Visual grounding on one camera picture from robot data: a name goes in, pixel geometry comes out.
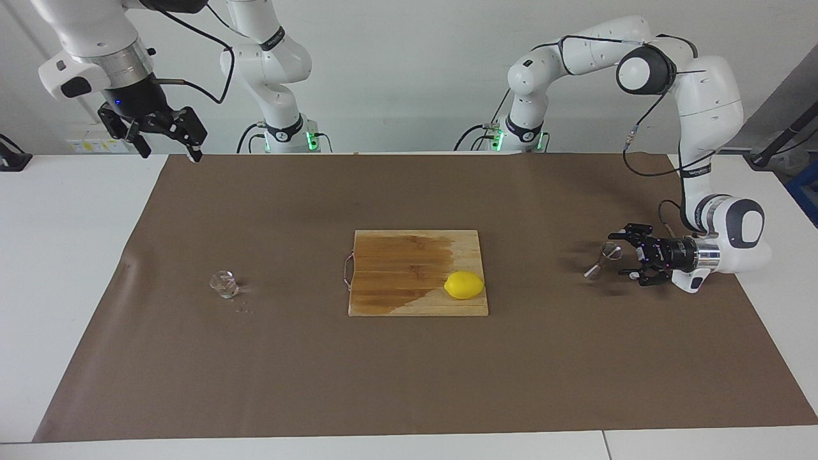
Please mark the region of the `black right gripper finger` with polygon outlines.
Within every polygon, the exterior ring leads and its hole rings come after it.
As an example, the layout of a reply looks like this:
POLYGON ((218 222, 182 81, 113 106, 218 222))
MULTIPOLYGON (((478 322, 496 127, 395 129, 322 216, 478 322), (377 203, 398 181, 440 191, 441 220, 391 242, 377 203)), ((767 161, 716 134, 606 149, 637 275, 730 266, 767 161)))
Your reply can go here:
POLYGON ((130 125, 126 125, 123 117, 114 111, 110 105, 101 105, 97 110, 97 116, 113 139, 124 140, 126 143, 132 144, 143 159, 150 157, 151 146, 141 135, 138 122, 129 121, 130 125))
POLYGON ((163 134, 187 149, 187 156, 193 163, 201 161, 202 145, 208 132, 192 107, 180 110, 155 111, 151 115, 151 125, 155 133, 163 134))

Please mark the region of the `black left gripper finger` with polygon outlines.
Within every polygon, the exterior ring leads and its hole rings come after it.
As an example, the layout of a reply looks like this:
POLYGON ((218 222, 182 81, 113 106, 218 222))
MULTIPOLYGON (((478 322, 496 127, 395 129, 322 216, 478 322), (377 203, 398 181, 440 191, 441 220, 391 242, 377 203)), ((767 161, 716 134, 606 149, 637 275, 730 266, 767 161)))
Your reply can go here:
POLYGON ((611 241, 620 240, 625 241, 634 250, 651 250, 654 246, 654 238, 652 238, 652 230, 654 228, 648 224, 637 224, 636 222, 629 222, 625 227, 617 232, 608 234, 608 239, 611 241))
POLYGON ((635 280, 640 286, 657 286, 666 283, 671 279, 671 273, 672 268, 670 266, 659 268, 642 266, 640 268, 619 269, 619 275, 635 280))

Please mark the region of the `steel double jigger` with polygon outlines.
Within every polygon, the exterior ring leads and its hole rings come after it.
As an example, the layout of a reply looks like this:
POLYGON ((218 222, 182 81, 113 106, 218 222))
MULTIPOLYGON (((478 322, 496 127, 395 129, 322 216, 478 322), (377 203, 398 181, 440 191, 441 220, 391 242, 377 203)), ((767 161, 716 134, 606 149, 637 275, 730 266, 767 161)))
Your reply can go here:
POLYGON ((601 245, 601 250, 599 251, 599 256, 597 257, 595 264, 591 265, 590 268, 585 270, 585 273, 582 274, 582 276, 585 280, 599 279, 604 267, 622 259, 622 253, 623 250, 621 245, 616 244, 616 242, 613 241, 606 241, 601 245))

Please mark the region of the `small clear glass cup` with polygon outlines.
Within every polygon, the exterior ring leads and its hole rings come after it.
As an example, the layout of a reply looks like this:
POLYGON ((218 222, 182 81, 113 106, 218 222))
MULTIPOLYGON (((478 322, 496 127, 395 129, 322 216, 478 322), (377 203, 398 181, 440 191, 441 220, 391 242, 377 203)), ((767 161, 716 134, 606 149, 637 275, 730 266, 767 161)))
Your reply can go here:
POLYGON ((240 286, 233 272, 219 270, 212 274, 208 285, 222 298, 233 299, 240 293, 240 286))

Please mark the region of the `black table clamp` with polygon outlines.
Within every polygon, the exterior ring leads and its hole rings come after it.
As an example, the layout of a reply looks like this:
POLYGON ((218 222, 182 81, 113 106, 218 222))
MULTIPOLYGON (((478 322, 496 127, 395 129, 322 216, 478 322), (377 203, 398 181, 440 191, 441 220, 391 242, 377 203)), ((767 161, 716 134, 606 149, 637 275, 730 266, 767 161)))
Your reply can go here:
POLYGON ((5 134, 0 133, 0 172, 20 172, 32 159, 32 154, 24 151, 5 134))

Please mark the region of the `blue crate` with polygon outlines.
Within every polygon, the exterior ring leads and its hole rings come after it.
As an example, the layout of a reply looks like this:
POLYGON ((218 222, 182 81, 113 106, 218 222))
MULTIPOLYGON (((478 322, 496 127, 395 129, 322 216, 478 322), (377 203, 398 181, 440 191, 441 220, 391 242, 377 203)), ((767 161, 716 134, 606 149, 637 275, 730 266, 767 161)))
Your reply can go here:
POLYGON ((818 160, 787 181, 785 189, 809 221, 818 228, 818 160))

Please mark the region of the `black stand pole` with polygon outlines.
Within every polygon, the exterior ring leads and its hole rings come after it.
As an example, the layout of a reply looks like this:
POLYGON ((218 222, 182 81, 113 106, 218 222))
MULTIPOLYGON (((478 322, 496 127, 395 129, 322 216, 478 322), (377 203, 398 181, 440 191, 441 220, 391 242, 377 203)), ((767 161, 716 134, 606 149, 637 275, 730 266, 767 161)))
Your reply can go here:
POLYGON ((775 137, 760 153, 746 155, 745 160, 748 165, 754 170, 766 168, 766 166, 769 165, 769 160, 775 155, 780 154, 781 148, 799 134, 800 131, 809 125, 816 117, 818 117, 818 101, 807 108, 800 117, 797 117, 788 128, 775 137))

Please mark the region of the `yellow lemon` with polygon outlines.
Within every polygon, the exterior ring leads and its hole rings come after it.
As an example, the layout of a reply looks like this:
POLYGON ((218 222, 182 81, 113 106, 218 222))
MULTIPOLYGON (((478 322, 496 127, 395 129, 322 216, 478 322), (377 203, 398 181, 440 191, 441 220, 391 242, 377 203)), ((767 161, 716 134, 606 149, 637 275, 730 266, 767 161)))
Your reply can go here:
POLYGON ((456 271, 444 282, 444 291, 457 300, 469 300, 479 295, 485 284, 482 277, 470 271, 456 271))

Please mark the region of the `wooden cutting board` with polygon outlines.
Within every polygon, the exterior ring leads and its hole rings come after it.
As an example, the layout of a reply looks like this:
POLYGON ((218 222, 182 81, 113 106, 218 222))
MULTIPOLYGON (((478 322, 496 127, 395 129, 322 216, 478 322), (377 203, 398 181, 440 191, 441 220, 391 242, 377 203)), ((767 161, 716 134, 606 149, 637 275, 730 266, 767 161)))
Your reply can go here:
POLYGON ((357 229, 345 261, 350 317, 486 317, 488 295, 456 299, 444 283, 459 271, 484 279, 474 229, 357 229))

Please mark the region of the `brown table mat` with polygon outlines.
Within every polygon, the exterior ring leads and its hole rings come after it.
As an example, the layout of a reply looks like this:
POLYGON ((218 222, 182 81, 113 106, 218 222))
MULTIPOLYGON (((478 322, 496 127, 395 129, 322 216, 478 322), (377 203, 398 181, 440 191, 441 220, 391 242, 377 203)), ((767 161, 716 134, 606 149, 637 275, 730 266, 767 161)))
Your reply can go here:
POLYGON ((736 277, 582 277, 678 190, 611 154, 173 155, 33 439, 818 424, 736 277), (476 230, 488 316, 348 316, 368 228, 476 230))

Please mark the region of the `white wall socket box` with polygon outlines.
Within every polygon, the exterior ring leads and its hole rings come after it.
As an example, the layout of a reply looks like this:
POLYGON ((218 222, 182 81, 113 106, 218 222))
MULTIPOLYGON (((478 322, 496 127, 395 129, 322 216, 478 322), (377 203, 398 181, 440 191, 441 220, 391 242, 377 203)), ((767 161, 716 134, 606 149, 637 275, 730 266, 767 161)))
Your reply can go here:
POLYGON ((74 125, 65 133, 65 142, 79 154, 135 155, 133 145, 122 139, 114 139, 101 123, 74 125))

